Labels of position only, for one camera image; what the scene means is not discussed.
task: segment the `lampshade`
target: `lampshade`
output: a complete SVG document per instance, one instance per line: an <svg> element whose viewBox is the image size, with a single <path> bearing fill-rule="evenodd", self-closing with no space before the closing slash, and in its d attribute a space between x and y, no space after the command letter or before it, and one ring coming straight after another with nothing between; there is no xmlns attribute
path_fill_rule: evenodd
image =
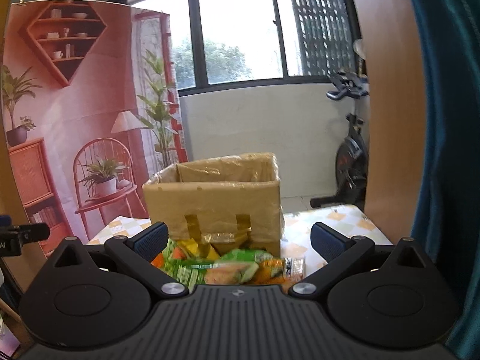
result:
<svg viewBox="0 0 480 360"><path fill-rule="evenodd" d="M122 111L118 114L117 119L112 127L112 134L121 131L135 130L136 128L144 128L145 125L138 120L130 111Z"/></svg>

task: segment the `bowl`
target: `bowl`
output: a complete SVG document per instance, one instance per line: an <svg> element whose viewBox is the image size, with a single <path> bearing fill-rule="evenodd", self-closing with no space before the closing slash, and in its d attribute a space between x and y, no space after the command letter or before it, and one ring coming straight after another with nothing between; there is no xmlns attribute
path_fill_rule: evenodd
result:
<svg viewBox="0 0 480 360"><path fill-rule="evenodd" d="M63 52L62 51L54 51L50 55L52 59L61 59L63 57Z"/></svg>
<svg viewBox="0 0 480 360"><path fill-rule="evenodd" d="M81 13L81 12L76 12L72 14L73 17L76 19L85 19L88 16L88 13Z"/></svg>

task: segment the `exercise bike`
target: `exercise bike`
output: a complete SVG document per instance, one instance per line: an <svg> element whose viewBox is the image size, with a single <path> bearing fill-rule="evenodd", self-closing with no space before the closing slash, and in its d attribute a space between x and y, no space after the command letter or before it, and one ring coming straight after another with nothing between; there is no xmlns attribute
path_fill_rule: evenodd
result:
<svg viewBox="0 0 480 360"><path fill-rule="evenodd" d="M333 73L330 81L337 88L336 91L326 93L330 100L340 101L344 97L349 97L355 102L353 113L346 115L349 133L338 148L335 158L337 193L333 196L312 198L310 205L312 208L320 208L327 204L354 204L363 210L367 187L368 149L361 136L363 120L358 117L356 100L368 96L368 91L355 73Z"/></svg>

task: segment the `plant pot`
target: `plant pot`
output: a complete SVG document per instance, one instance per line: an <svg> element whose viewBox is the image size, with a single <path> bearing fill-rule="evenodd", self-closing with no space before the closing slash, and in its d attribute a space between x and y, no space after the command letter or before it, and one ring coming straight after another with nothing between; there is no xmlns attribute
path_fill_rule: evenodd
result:
<svg viewBox="0 0 480 360"><path fill-rule="evenodd" d="M17 146L27 140L27 134L27 127L18 126L13 130L7 131L7 142L11 147Z"/></svg>
<svg viewBox="0 0 480 360"><path fill-rule="evenodd" d="M117 192L117 179L113 178L103 183L95 184L95 197L101 198L103 196L111 195Z"/></svg>

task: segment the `teal curtain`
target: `teal curtain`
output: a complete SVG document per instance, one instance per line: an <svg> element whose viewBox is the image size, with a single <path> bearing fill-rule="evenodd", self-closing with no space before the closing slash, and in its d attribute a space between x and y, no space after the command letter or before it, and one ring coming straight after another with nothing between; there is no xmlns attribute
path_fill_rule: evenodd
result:
<svg viewBox="0 0 480 360"><path fill-rule="evenodd" d="M480 359L480 0L412 2L427 91L412 236L462 307L447 346L461 359Z"/></svg>

